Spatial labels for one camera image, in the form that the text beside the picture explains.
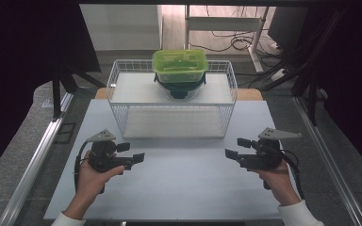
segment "table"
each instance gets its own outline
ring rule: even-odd
[[[254,89],[241,92],[258,94]],[[98,91],[97,98],[102,98],[102,93],[103,89]],[[257,175],[241,169],[224,155],[224,147],[254,153],[239,147],[237,138],[257,139],[267,126],[274,127],[266,102],[237,101],[224,139],[131,139],[131,150],[121,154],[144,152],[145,161],[108,182],[105,193],[98,196],[85,218],[105,221],[280,218],[276,210],[278,202],[263,188]],[[71,200],[74,158],[84,140],[104,128],[115,134],[117,142],[124,141],[107,100],[92,100],[44,218],[56,218]]]

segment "person's left hand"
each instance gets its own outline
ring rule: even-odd
[[[111,169],[107,172],[97,172],[90,164],[88,164],[88,157],[91,151],[85,154],[80,171],[78,172],[78,186],[77,191],[72,202],[68,208],[63,212],[69,218],[82,219],[85,212],[99,195],[105,183],[113,176],[119,175],[124,171],[124,166]]]

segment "sleeve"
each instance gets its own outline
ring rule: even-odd
[[[289,206],[278,206],[278,211],[286,226],[324,226],[308,210],[305,201]]]
[[[82,226],[84,223],[85,220],[68,218],[63,213],[60,213],[52,226]]]

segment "aluminum rail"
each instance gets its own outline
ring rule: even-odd
[[[354,193],[349,188],[348,184],[346,183],[345,179],[342,176],[342,173],[337,167],[337,163],[335,162],[334,157],[331,155],[330,151],[327,148],[327,145],[322,139],[320,131],[316,126],[313,126],[311,124],[310,119],[307,117],[305,113],[307,109],[304,105],[303,99],[299,97],[293,97],[293,101],[294,104],[296,104],[296,107],[298,108],[302,119],[304,120],[304,124],[306,125],[308,132],[312,137],[317,150],[320,153],[322,161],[324,162],[324,165],[327,168],[328,173],[330,174],[331,179],[333,180],[337,188],[337,192],[339,193],[339,196],[342,198],[346,206],[346,209],[348,210],[349,215],[351,216],[354,222],[354,225],[362,226],[361,207],[357,199],[355,198]]]
[[[23,174],[22,179],[16,187],[13,195],[11,196],[8,205],[0,218],[1,225],[13,225],[16,221],[16,218],[19,216],[20,211],[22,210],[25,199],[28,196],[28,193],[31,187],[34,184],[35,179],[41,169],[43,160],[48,154],[49,148],[51,147],[55,135],[60,128],[60,125],[63,122],[63,117],[69,108],[70,102],[73,99],[73,95],[66,93],[61,101],[61,117],[56,121],[51,121],[48,125],[48,128],[43,135],[37,150],[35,151],[30,163],[28,164],[25,173]]]

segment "person's right hand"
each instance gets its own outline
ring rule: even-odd
[[[290,182],[288,165],[284,160],[278,168],[273,170],[249,170],[256,172],[262,180],[267,182],[275,199],[277,199],[282,206],[296,204],[301,201]]]

